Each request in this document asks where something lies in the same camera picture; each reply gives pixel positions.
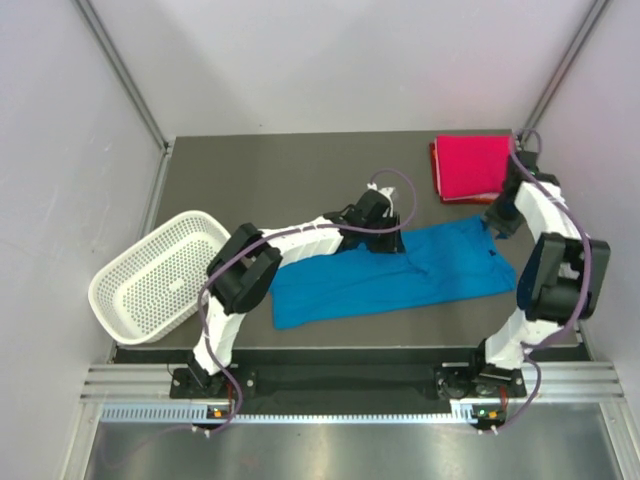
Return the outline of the blue t-shirt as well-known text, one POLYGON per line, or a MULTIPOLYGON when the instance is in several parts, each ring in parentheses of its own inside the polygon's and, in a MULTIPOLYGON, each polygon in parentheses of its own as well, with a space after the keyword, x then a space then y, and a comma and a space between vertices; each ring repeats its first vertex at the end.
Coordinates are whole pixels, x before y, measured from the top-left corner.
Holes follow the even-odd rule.
POLYGON ((364 247, 281 268, 271 286, 278 330, 511 292, 516 272, 478 216, 404 233, 401 254, 364 247))

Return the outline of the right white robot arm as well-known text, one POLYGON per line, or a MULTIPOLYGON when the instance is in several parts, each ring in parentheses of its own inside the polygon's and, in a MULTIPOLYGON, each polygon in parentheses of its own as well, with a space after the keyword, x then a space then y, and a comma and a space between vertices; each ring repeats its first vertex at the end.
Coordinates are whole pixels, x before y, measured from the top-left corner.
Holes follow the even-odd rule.
POLYGON ((469 388, 481 396, 513 386, 532 351, 593 315, 611 255, 607 242, 590 238, 573 219, 558 179, 539 170, 537 157, 526 150, 509 155, 502 191, 482 218, 503 237, 526 226, 534 247, 515 311, 481 342, 466 372, 469 388))

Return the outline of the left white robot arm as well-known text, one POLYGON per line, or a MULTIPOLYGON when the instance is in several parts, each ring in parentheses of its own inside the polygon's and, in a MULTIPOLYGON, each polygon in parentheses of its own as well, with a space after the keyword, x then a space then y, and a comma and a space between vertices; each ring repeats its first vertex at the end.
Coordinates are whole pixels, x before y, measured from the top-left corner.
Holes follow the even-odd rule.
POLYGON ((188 385, 209 397, 224 390, 241 323, 266 297, 280 268, 361 246, 372 253, 403 253, 395 199, 394 187, 370 183, 356 203, 309 222, 281 229, 238 227, 209 263, 197 296, 202 330, 187 361, 188 385))

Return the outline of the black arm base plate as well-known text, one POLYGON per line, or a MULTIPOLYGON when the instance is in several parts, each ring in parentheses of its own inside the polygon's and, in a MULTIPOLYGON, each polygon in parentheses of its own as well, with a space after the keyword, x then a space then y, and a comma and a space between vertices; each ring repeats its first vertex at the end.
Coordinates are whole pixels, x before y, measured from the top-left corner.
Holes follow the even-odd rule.
POLYGON ((242 414, 398 414, 445 413, 451 400, 491 396, 451 370, 417 360, 282 362, 234 360, 230 381, 219 372, 205 377, 187 364, 172 374, 169 397, 220 401, 226 408, 243 396, 242 414))

